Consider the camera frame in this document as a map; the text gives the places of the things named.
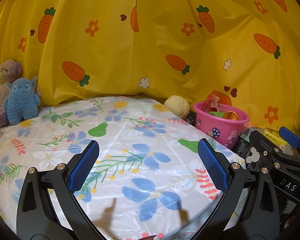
mickey mouse logo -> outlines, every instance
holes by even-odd
[[[260,153],[257,152],[257,149],[255,147],[251,148],[251,152],[252,155],[247,157],[246,163],[251,163],[251,162],[256,163],[260,159]]]

blue flower print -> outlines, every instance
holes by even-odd
[[[21,136],[28,137],[30,133],[31,133],[31,128],[21,128],[18,131],[17,137],[21,137]]]
[[[5,156],[0,161],[0,173],[2,173],[3,170],[7,167],[8,160],[9,160],[9,157]]]
[[[67,137],[67,142],[70,142],[69,152],[73,154],[81,153],[82,148],[85,148],[90,142],[90,139],[86,139],[85,132],[79,132],[78,137],[74,133],[70,133]]]
[[[133,202],[143,202],[140,205],[140,220],[147,221],[153,217],[157,211],[158,199],[166,208],[170,210],[182,209],[181,198],[178,194],[170,191],[156,191],[154,183],[149,179],[132,179],[134,185],[136,185],[142,192],[129,188],[122,187],[123,195],[132,200]]]
[[[228,148],[226,148],[225,146],[223,146],[222,144],[219,144],[217,146],[217,149],[216,149],[217,152],[221,152],[224,156],[226,157],[230,157],[233,152],[230,151]]]
[[[91,201],[91,190],[89,185],[84,185],[79,191],[74,193],[74,196],[78,199],[81,199],[83,202],[87,203]]]
[[[16,179],[16,180],[14,181],[14,182],[16,183],[16,185],[17,185],[18,192],[13,193],[12,198],[13,198],[13,200],[14,200],[17,204],[18,204],[18,202],[19,202],[19,198],[20,198],[20,193],[21,193],[23,181],[24,181],[24,179]]]
[[[166,131],[162,129],[164,127],[165,127],[164,124],[157,124],[157,123],[153,122],[153,125],[138,126],[138,127],[134,127],[134,129],[137,131],[143,132],[144,136],[155,137],[154,132],[166,133]]]
[[[85,110],[79,110],[74,112],[75,115],[77,115],[79,118],[85,117],[85,116],[97,116],[98,114],[96,113],[99,111],[99,108],[93,107]]]
[[[138,144],[133,144],[132,147],[141,152],[139,154],[136,154],[137,156],[144,157],[143,163],[150,167],[151,169],[157,170],[159,169],[159,163],[157,163],[156,160],[162,163],[167,163],[171,161],[171,159],[165,155],[164,153],[159,153],[159,152],[151,152],[150,147],[144,143],[138,143]],[[128,159],[131,158],[131,161],[135,160],[135,158],[132,156],[128,157]]]
[[[118,113],[118,110],[114,109],[109,111],[109,115],[105,117],[105,120],[109,122],[113,118],[115,121],[121,121],[122,116],[127,113],[128,113],[127,111]]]

blue gripper pad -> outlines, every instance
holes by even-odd
[[[293,148],[300,148],[300,138],[284,126],[279,129],[280,137],[289,143]]]
[[[99,157],[99,150],[99,144],[94,142],[81,153],[83,157],[69,176],[69,190],[72,194],[82,188],[94,163]]]
[[[208,142],[205,143],[204,140],[200,140],[198,143],[198,154],[199,157],[207,169],[207,172],[212,179],[212,182],[216,186],[217,189],[221,190],[223,194],[226,193],[228,189],[228,182],[227,182],[227,173],[221,166],[218,159],[215,157],[213,149]]]

orange flower print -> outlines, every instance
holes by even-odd
[[[269,124],[272,124],[273,120],[279,119],[277,112],[278,112],[277,107],[268,106],[268,113],[265,113],[265,119],[268,119]]]
[[[190,36],[191,35],[191,33],[194,33],[195,32],[195,30],[193,29],[193,27],[194,27],[194,25],[192,24],[192,23],[184,23],[183,24],[183,29],[181,29],[181,32],[182,33],[185,33],[186,34],[186,36]]]
[[[253,3],[256,5],[257,10],[259,12],[261,12],[263,15],[265,15],[266,13],[268,13],[268,11],[262,7],[261,2],[253,2]]]
[[[21,38],[20,44],[19,44],[19,46],[18,46],[18,49],[21,49],[22,52],[25,52],[25,49],[26,49],[26,43],[27,43],[27,37]]]
[[[94,33],[99,30],[98,21],[91,21],[89,22],[89,28],[86,28],[86,33],[90,33],[90,36],[93,37]]]

yellow curtain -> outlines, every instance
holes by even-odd
[[[295,0],[2,0],[0,64],[38,76],[42,106],[96,95],[211,92],[251,123],[300,125]]]

